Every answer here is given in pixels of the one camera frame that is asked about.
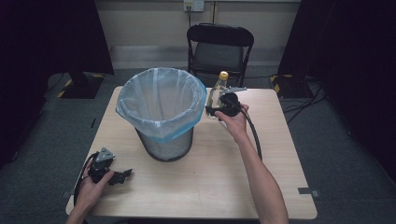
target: person's right hand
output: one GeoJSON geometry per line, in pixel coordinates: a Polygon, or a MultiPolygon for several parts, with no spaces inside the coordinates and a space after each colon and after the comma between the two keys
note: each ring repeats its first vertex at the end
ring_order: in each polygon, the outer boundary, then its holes
{"type": "MultiPolygon", "coordinates": [[[[241,106],[248,111],[248,105],[241,104],[241,106]]],[[[233,136],[235,142],[238,142],[241,137],[247,135],[247,120],[241,112],[234,117],[228,117],[220,111],[216,111],[215,115],[225,122],[227,130],[233,136]]]]}

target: finger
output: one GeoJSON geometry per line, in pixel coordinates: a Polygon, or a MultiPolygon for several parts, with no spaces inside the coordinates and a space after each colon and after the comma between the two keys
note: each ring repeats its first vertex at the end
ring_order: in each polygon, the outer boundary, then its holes
{"type": "Polygon", "coordinates": [[[81,182],[80,188],[82,188],[83,186],[85,186],[87,184],[90,185],[91,183],[93,183],[93,180],[89,175],[82,177],[82,182],[81,182]]]}
{"type": "Polygon", "coordinates": [[[223,112],[221,112],[221,111],[216,111],[215,115],[219,119],[224,120],[225,123],[227,123],[227,120],[229,119],[229,117],[227,115],[223,114],[223,112]]]}
{"type": "Polygon", "coordinates": [[[88,170],[90,170],[91,164],[92,164],[92,160],[88,161],[87,166],[85,167],[83,176],[87,176],[88,175],[88,170]]]}
{"type": "Polygon", "coordinates": [[[241,106],[244,107],[246,111],[248,111],[248,105],[241,104],[241,106]]]}
{"type": "Polygon", "coordinates": [[[109,171],[107,172],[102,179],[97,183],[97,185],[101,188],[104,188],[106,183],[111,179],[111,177],[113,177],[114,175],[114,171],[109,171]]]}

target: glass bottle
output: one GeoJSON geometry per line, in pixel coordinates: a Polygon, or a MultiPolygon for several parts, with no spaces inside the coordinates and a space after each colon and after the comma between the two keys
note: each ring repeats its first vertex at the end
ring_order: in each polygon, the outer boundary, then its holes
{"type": "MultiPolygon", "coordinates": [[[[222,102],[220,101],[220,93],[221,90],[227,88],[227,80],[228,80],[228,73],[227,72],[220,72],[219,79],[216,82],[215,87],[210,90],[209,97],[207,97],[206,106],[212,108],[219,108],[222,107],[222,102]]],[[[210,113],[206,110],[206,115],[211,119],[216,119],[216,116],[210,115],[210,113]]]]}

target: table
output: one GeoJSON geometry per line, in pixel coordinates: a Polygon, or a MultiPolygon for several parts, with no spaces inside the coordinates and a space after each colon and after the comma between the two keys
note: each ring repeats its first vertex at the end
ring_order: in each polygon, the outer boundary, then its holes
{"type": "MultiPolygon", "coordinates": [[[[203,114],[184,158],[156,161],[134,127],[115,112],[120,90],[114,90],[89,155],[106,147],[116,156],[110,168],[119,172],[133,168],[134,176],[122,185],[107,186],[92,216],[258,218],[238,146],[217,120],[203,114]]],[[[276,93],[251,89],[237,95],[250,106],[263,162],[283,192],[290,218],[315,218],[311,194],[298,190],[308,186],[276,93]]],[[[248,134],[254,141],[250,130],[248,134]]],[[[73,196],[66,213],[72,209],[73,196]]]]}

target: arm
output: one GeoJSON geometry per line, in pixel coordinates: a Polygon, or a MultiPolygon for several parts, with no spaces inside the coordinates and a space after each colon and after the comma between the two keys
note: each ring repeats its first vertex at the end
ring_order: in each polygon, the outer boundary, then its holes
{"type": "Polygon", "coordinates": [[[248,137],[245,116],[239,113],[230,118],[219,111],[215,114],[227,124],[227,130],[239,146],[260,222],[265,224],[289,223],[282,192],[270,171],[260,160],[248,137]]]}
{"type": "MultiPolygon", "coordinates": [[[[88,170],[91,163],[92,161],[88,163],[83,176],[88,176],[88,170]]],[[[90,177],[86,177],[82,180],[77,203],[70,213],[66,224],[80,224],[83,222],[85,216],[87,216],[90,210],[96,205],[105,189],[106,183],[113,175],[113,171],[107,172],[97,184],[93,183],[90,177]]]]}

